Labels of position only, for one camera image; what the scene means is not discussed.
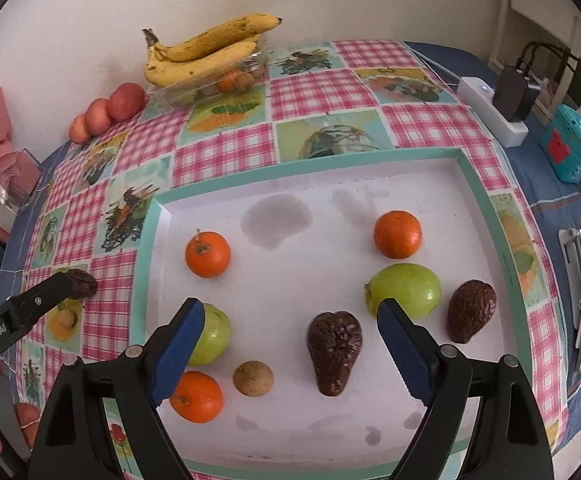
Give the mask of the person's left hand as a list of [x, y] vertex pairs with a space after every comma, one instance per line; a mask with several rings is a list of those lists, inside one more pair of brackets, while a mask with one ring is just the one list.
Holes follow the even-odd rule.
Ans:
[[0, 409], [0, 456], [4, 452], [5, 443], [21, 446], [26, 442], [31, 451], [36, 443], [40, 425], [41, 411], [30, 403], [7, 403]]

